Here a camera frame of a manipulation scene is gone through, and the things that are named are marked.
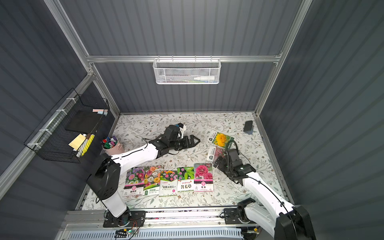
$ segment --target black wire basket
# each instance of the black wire basket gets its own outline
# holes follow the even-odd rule
[[[44,160],[80,163],[90,145],[96,141],[94,134],[108,114],[109,105],[104,98],[77,94],[68,100],[68,104],[63,109],[56,110],[55,117],[44,129],[37,128],[24,142],[25,146]],[[93,113],[97,115],[97,123],[91,131],[84,132],[87,134],[87,139],[75,151],[68,144],[82,132],[68,131],[66,128],[79,111],[92,112],[93,109],[99,109],[102,113]]]

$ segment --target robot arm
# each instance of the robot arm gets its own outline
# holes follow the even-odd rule
[[[254,221],[279,240],[316,240],[308,212],[302,206],[287,202],[264,182],[251,165],[243,164],[237,145],[236,149],[227,150],[224,158],[214,161],[214,167],[249,189],[266,209],[251,198],[239,202],[237,216],[241,222]]]
[[[88,177],[87,184],[114,217],[129,215],[129,209],[117,192],[120,175],[128,169],[167,154],[169,150],[188,149],[200,142],[193,135],[184,136],[184,131],[185,125],[181,123],[170,125],[164,134],[142,147],[122,154],[99,156],[95,161],[97,169]]]

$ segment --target table surface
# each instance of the table surface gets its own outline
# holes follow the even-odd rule
[[[253,134],[243,132],[244,123],[253,121]],[[148,161],[142,166],[164,165],[167,170],[177,167],[189,167],[195,163],[205,163],[210,146],[207,141],[212,130],[222,132],[235,138],[239,150],[250,160],[264,181],[279,195],[283,196],[275,171],[270,163],[268,154],[258,132],[252,113],[188,113],[188,114],[143,114],[121,115],[114,135],[124,145],[126,151],[133,150],[145,144],[142,137],[153,139],[164,133],[170,124],[184,123],[186,134],[195,135],[201,139],[196,147],[185,149],[177,155],[166,154],[158,159]],[[236,205],[249,197],[256,199],[245,187],[230,181],[224,173],[214,168],[213,192],[179,192],[176,196],[159,197],[158,195],[136,195],[122,197],[130,209],[164,208],[164,207],[198,207]],[[120,176],[118,191],[122,195],[126,174]],[[96,195],[89,190],[82,210],[105,209],[101,202],[96,203]]]

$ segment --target black notebook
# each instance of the black notebook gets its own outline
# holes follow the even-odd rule
[[[95,133],[102,114],[94,112],[78,111],[65,127],[65,130],[80,133]]]

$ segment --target wire basket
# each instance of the wire basket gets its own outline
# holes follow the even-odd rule
[[[63,109],[56,110],[58,114],[56,113],[50,124],[46,128],[37,131],[39,137],[35,137],[34,141],[31,141],[33,138],[31,134],[24,142],[24,145],[44,160],[80,163],[80,159],[87,152],[90,145],[97,141],[94,139],[94,134],[108,113],[109,105],[104,98],[87,95],[76,95],[74,98],[67,100],[70,100],[69,103]],[[103,114],[98,114],[98,122],[91,130],[89,139],[86,139],[80,148],[74,151],[68,144],[80,133],[68,131],[65,127],[78,111],[92,112],[93,109],[102,109]]]
[[[218,84],[221,62],[162,62],[155,59],[157,84]]]

